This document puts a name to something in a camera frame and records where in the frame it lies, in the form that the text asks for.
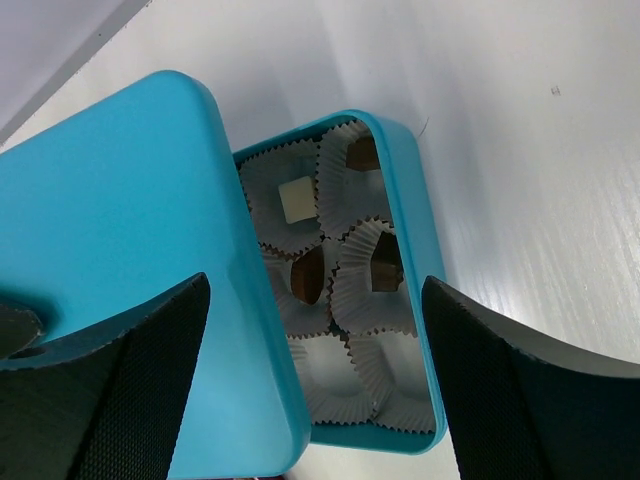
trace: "white paper cup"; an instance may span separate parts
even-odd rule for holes
[[[273,295],[280,311],[280,318],[287,335],[293,337],[312,337],[326,333],[329,330],[331,317],[329,313],[329,281],[331,271],[335,269],[340,254],[340,244],[325,239],[322,242],[324,254],[324,288],[320,298],[313,305],[297,299],[291,293],[292,260],[277,257],[263,252],[262,258],[267,267]]]
[[[289,339],[289,349],[314,424],[354,425],[371,418],[371,397],[339,336]]]
[[[331,314],[336,324],[350,334],[396,331],[415,336],[406,280],[397,292],[371,290],[371,256],[382,232],[394,230],[388,223],[369,220],[345,238],[329,290]]]
[[[363,122],[353,121],[332,128],[320,142],[316,206],[322,231],[329,238],[343,238],[359,220],[392,221],[382,171],[346,167],[349,145],[370,135]]]
[[[288,224],[278,187],[298,178],[315,176],[317,144],[300,141],[273,148],[240,167],[240,181],[261,245],[284,256],[302,255],[320,244],[317,218]]]
[[[402,432],[435,431],[420,341],[396,332],[349,338],[356,371],[379,405],[373,423]]]

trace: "small hole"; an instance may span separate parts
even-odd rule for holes
[[[19,352],[14,353],[9,358],[14,360],[16,358],[37,357],[38,355],[42,355],[46,351],[47,350],[43,347],[25,348],[24,350],[20,350]]]

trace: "white surface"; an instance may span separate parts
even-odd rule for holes
[[[640,361],[634,0],[156,0],[14,137],[161,68],[203,81],[238,149],[345,107],[416,132],[449,281],[555,337]],[[455,479],[310,447],[297,479]]]
[[[0,0],[0,144],[149,0]]]

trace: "white wall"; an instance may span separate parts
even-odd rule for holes
[[[0,0],[0,144],[149,0]]]

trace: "black mesh pad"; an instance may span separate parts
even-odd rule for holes
[[[1,361],[0,478],[166,479],[208,307],[200,274]]]
[[[436,279],[423,308],[464,480],[640,478],[640,366],[536,332]]]
[[[436,281],[423,308],[462,479],[552,478],[506,344]]]

